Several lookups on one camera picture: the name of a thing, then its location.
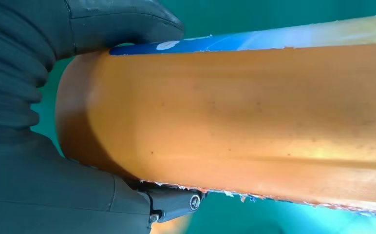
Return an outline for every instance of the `metal bolt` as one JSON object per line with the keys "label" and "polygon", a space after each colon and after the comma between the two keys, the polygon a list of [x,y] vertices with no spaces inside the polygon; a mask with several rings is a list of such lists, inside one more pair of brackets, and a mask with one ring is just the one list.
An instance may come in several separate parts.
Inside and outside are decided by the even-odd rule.
{"label": "metal bolt", "polygon": [[159,220],[159,214],[151,214],[150,215],[150,219],[149,219],[150,223],[156,223],[156,222],[158,222],[158,220]]}
{"label": "metal bolt", "polygon": [[200,207],[201,199],[198,195],[193,195],[190,201],[191,210],[196,211]]}

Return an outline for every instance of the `dark speck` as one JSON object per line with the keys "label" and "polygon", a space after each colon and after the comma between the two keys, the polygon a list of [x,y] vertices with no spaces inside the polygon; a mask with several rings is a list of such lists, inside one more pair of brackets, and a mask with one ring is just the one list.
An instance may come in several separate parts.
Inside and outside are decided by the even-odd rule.
{"label": "dark speck", "polygon": [[257,107],[258,112],[263,112],[263,109],[261,108],[261,102],[260,101],[256,102],[255,105]]}
{"label": "dark speck", "polygon": [[363,125],[372,125],[374,123],[375,123],[374,120],[372,120],[372,119],[366,119],[366,120],[363,120],[363,122],[361,124],[363,124]]}

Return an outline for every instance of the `teal surface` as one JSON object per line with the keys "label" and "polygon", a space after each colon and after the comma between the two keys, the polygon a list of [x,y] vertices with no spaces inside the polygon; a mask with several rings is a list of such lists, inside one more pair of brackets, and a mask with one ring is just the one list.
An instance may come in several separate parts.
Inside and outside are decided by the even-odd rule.
{"label": "teal surface", "polygon": [[[186,37],[329,22],[376,15],[376,0],[162,0],[186,26]],[[33,109],[33,129],[57,145],[54,109],[57,85],[70,60],[56,64]],[[211,194],[195,213],[188,234],[376,234],[376,217],[287,202]]]}

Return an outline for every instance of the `plastic debris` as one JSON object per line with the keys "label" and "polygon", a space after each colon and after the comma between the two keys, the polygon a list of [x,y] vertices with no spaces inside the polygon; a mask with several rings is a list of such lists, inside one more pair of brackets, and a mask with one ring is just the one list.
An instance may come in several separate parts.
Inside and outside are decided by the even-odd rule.
{"label": "plastic debris", "polygon": [[255,197],[253,197],[253,196],[249,196],[249,197],[250,197],[251,202],[257,202],[257,199]]}
{"label": "plastic debris", "polygon": [[234,195],[233,195],[232,192],[230,192],[230,191],[225,191],[225,190],[224,190],[224,193],[225,193],[227,196],[234,197]]}
{"label": "plastic debris", "polygon": [[245,200],[247,199],[247,197],[248,197],[248,194],[240,194],[240,201],[241,201],[242,203],[244,203]]}

